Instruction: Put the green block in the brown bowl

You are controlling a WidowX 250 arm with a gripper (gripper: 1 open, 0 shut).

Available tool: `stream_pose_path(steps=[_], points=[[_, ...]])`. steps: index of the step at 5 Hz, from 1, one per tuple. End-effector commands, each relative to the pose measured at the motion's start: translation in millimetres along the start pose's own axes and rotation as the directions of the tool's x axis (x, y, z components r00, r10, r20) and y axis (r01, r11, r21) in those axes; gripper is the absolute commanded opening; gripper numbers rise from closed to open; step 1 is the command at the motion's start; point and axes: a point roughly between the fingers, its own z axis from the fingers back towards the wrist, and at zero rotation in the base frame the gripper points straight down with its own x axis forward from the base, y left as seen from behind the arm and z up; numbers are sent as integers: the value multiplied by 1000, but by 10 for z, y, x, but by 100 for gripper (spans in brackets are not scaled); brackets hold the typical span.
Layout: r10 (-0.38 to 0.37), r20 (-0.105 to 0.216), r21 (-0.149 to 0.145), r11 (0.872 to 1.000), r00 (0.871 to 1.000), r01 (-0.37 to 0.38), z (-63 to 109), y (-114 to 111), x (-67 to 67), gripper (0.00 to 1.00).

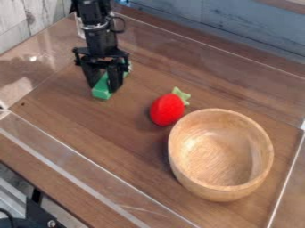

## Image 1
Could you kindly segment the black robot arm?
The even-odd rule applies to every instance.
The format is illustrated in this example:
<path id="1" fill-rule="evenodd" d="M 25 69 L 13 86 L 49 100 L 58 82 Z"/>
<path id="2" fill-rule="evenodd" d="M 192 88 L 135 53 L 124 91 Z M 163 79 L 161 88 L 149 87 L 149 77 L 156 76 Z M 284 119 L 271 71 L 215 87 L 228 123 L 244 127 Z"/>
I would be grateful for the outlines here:
<path id="1" fill-rule="evenodd" d="M 81 20 L 85 46 L 73 47 L 74 65 L 81 71 L 92 96 L 106 100 L 124 83 L 129 73 L 128 53 L 118 49 L 114 21 L 125 20 L 112 13 L 110 0 L 72 0 L 76 17 Z"/>

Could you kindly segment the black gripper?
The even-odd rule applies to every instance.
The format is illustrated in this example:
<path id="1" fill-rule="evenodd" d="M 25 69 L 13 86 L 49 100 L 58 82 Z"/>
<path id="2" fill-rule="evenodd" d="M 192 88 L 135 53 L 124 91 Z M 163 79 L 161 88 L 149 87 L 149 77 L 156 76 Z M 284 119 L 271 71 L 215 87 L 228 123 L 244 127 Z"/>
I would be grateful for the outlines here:
<path id="1" fill-rule="evenodd" d="M 128 53 L 117 48 L 116 35 L 122 33 L 113 26 L 82 26 L 85 46 L 74 47 L 74 64 L 81 67 L 89 88 L 93 88 L 106 70 L 108 90 L 113 93 L 122 84 L 124 72 L 129 71 Z"/>

